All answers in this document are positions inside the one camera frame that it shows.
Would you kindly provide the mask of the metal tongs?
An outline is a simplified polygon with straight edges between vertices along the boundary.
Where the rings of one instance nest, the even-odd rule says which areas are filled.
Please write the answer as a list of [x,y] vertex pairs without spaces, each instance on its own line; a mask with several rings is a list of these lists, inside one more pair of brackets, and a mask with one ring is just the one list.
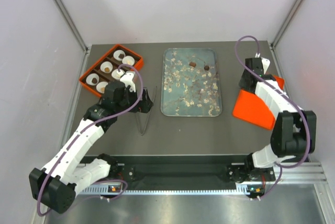
[[[156,95],[157,95],[157,90],[158,90],[158,87],[155,86],[150,95],[149,95],[149,92],[147,91],[147,95],[150,97],[151,101],[154,104],[155,104],[155,99],[156,99]],[[146,132],[146,129],[147,129],[147,126],[148,126],[148,123],[149,123],[149,119],[150,119],[150,116],[151,116],[151,112],[152,112],[152,108],[146,114],[142,114],[142,113],[136,113],[135,114],[138,133],[141,136],[143,136]]]

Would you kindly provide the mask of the orange box lid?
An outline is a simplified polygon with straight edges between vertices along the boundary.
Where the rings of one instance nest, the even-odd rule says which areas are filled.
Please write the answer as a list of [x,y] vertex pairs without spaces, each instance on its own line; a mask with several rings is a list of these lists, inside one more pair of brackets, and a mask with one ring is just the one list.
[[285,99],[280,98],[268,86],[261,85],[260,95],[240,90],[232,115],[251,124],[272,130],[277,116],[283,111],[294,108]]

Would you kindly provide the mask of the orange chocolate box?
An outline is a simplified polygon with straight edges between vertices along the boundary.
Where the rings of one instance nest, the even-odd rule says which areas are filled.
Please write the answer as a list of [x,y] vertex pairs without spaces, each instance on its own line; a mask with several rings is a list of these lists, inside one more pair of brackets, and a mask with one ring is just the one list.
[[137,70],[140,70],[144,65],[142,56],[116,44],[79,78],[79,82],[85,89],[97,97],[101,97],[107,83],[119,80],[125,72],[131,70],[127,66],[118,68],[124,63],[134,66]]

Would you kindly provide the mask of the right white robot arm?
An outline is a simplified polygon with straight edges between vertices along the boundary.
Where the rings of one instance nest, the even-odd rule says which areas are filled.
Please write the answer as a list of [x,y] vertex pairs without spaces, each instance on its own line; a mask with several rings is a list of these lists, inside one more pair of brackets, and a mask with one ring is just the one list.
[[239,86],[233,116],[272,133],[270,143],[246,156],[243,165],[228,167],[230,180],[258,180],[275,165],[285,169],[302,165],[315,150],[316,114],[296,105],[263,67],[246,68]]

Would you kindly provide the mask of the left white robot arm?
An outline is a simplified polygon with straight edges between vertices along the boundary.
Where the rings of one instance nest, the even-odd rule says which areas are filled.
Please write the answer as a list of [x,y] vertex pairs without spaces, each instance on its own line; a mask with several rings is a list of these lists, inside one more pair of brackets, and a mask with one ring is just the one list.
[[135,84],[112,81],[105,87],[98,103],[91,106],[78,128],[63,148],[43,168],[34,168],[29,174],[33,198],[59,214],[65,213],[84,189],[100,180],[114,180],[119,173],[117,160],[98,155],[90,164],[77,166],[92,145],[117,121],[118,116],[130,113],[148,113],[153,101],[146,88],[138,94]]

